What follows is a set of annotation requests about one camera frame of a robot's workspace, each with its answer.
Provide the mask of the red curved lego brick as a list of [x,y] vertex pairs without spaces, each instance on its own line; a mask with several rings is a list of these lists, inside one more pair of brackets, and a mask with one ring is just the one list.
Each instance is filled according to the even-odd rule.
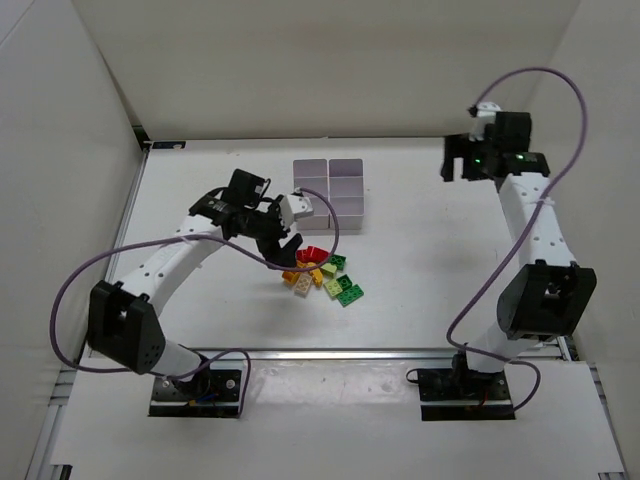
[[329,257],[329,252],[315,246],[308,246],[304,250],[304,259],[306,263],[313,262],[316,264],[324,262]]

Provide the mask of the dark green square lego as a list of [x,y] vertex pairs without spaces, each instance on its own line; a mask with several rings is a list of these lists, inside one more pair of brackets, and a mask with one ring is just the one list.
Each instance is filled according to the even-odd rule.
[[331,255],[329,263],[334,265],[338,271],[342,271],[346,265],[346,257],[338,254]]

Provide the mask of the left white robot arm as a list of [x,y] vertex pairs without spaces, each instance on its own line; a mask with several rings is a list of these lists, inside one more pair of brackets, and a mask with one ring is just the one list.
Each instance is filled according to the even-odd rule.
[[227,186],[206,193],[189,208],[172,243],[118,281],[99,282],[90,293],[89,346],[137,374],[159,374],[189,386],[203,382],[203,356],[167,340],[159,316],[183,282],[232,238],[254,240],[270,264],[296,266],[302,237],[290,228],[312,214],[313,207],[299,192],[265,197],[268,184],[235,170]]

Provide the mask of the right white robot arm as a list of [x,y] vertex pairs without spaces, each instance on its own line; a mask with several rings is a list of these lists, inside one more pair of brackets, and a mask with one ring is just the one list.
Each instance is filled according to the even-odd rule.
[[471,115],[469,132],[446,136],[440,175],[453,181],[461,160],[463,179],[495,185],[519,270],[498,297],[495,322],[454,358],[451,381],[466,390],[487,384],[535,344],[572,334],[597,284],[569,249],[544,193],[550,169],[529,149],[530,114],[481,102]]

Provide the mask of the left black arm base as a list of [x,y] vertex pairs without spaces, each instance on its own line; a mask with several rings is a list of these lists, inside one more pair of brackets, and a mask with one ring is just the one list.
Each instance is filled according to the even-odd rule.
[[189,382],[155,379],[148,416],[157,418],[238,418],[246,369],[209,368]]

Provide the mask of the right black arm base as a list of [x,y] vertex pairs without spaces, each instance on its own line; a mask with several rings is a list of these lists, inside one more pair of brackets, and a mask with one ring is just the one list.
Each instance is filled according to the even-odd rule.
[[406,380],[418,387],[421,420],[514,420],[511,394],[503,372],[472,374],[450,368],[414,368]]

